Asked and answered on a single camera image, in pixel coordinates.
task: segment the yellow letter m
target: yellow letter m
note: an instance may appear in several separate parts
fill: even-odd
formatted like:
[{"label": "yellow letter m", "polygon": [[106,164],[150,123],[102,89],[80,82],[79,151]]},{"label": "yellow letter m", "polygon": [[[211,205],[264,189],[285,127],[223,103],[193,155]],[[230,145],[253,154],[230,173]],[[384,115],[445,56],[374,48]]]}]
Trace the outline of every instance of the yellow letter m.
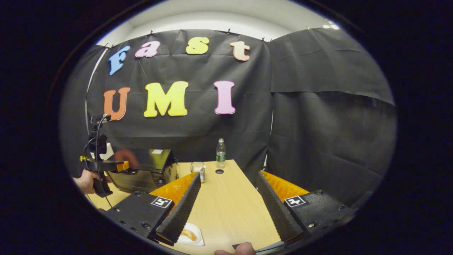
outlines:
[{"label": "yellow letter m", "polygon": [[160,115],[164,116],[170,103],[170,116],[187,115],[187,109],[184,107],[184,94],[188,86],[189,84],[187,82],[175,82],[171,85],[167,94],[165,94],[160,83],[146,85],[145,89],[148,91],[148,102],[143,115],[145,117],[156,117],[157,111],[154,108],[154,104],[156,104]]}]

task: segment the white ceiling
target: white ceiling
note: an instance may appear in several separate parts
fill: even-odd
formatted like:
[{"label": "white ceiling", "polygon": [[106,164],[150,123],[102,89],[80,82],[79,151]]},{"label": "white ceiling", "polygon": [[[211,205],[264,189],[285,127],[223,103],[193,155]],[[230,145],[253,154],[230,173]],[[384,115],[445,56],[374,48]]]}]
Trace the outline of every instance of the white ceiling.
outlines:
[{"label": "white ceiling", "polygon": [[167,0],[149,7],[108,34],[97,45],[118,44],[149,34],[178,29],[212,29],[276,39],[329,21],[289,0]]},{"label": "white ceiling", "polygon": [[136,28],[168,16],[204,11],[250,16],[293,32],[327,24],[320,15],[288,0],[167,0],[129,19],[128,23]]}]

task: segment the black curtain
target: black curtain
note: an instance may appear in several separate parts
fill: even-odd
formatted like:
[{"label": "black curtain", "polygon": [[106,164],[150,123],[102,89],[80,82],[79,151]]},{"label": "black curtain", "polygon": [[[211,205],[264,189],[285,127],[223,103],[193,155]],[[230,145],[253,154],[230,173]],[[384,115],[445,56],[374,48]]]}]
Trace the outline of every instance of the black curtain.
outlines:
[{"label": "black curtain", "polygon": [[62,95],[58,134],[64,163],[71,176],[75,178],[79,178],[82,174],[82,166],[79,166],[78,162],[82,149],[88,142],[85,122],[85,96],[88,82],[104,50],[103,46],[94,45],[80,57],[68,77]]},{"label": "black curtain", "polygon": [[[186,47],[193,37],[209,38],[209,49],[201,55],[188,55]],[[159,41],[158,53],[150,58],[135,57],[149,41]],[[230,43],[244,41],[250,46],[250,60],[233,56]],[[109,75],[110,56],[125,46],[123,66]],[[101,132],[115,150],[126,148],[172,149],[180,162],[214,161],[219,138],[226,144],[226,158],[234,159],[249,180],[254,182],[267,153],[272,116],[270,94],[270,54],[260,40],[214,30],[175,30],[141,36],[110,49],[97,67],[87,95],[88,116],[103,114],[103,93],[130,87],[125,116],[103,125]],[[231,115],[214,113],[217,107],[216,81],[232,81]],[[186,116],[146,118],[149,83],[160,83],[165,93],[176,81],[188,82],[185,91]],[[119,108],[118,92],[113,110]]]},{"label": "black curtain", "polygon": [[383,73],[342,30],[303,30],[268,46],[269,171],[352,206],[377,188],[395,146],[396,111]]},{"label": "black curtain", "polygon": [[[188,55],[185,48],[193,37],[208,37],[209,50]],[[158,53],[135,57],[152,40],[161,43]],[[232,53],[230,43],[239,40],[251,48],[246,62]],[[122,68],[109,75],[110,56],[127,45]],[[227,159],[234,159],[253,185],[268,154],[269,172],[309,191],[324,189],[348,206],[379,185],[390,163],[396,111],[389,85],[373,58],[342,30],[303,30],[270,43],[213,30],[145,35],[108,49],[86,94],[102,49],[95,46],[83,57],[89,62],[74,70],[62,104],[61,138],[72,172],[77,173],[87,141],[85,97],[90,118],[104,113],[105,91],[122,87],[130,88],[126,113],[101,130],[114,151],[169,148],[181,162],[214,161],[217,140],[224,138]],[[214,113],[213,84],[220,80],[235,83],[234,114]],[[189,84],[188,114],[145,118],[145,86],[160,83],[167,93],[176,81]],[[113,97],[114,111],[119,98],[118,93]]]}]

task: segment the screw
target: screw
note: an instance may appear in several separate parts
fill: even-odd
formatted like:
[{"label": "screw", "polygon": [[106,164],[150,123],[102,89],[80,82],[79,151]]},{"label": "screw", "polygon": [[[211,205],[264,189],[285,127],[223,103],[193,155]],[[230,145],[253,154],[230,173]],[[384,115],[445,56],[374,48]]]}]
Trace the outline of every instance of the screw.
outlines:
[{"label": "screw", "polygon": [[147,223],[143,223],[142,227],[144,227],[146,229],[151,229],[151,226],[149,224],[147,224]]}]

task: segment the table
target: table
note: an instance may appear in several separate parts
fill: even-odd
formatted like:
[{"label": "table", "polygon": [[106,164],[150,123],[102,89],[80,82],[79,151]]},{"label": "table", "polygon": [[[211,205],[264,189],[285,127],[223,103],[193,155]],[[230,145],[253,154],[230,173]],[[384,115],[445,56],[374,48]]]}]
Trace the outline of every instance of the table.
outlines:
[{"label": "table", "polygon": [[[178,163],[179,177],[190,174],[191,163]],[[215,250],[234,253],[232,245],[250,242],[255,250],[280,241],[261,195],[234,160],[227,160],[223,174],[215,173],[216,162],[205,162],[206,182],[201,184],[188,223],[197,225],[204,246],[176,243],[171,249],[194,255],[213,255]],[[109,184],[112,206],[130,193]],[[105,198],[89,195],[97,208],[110,209]]]}]

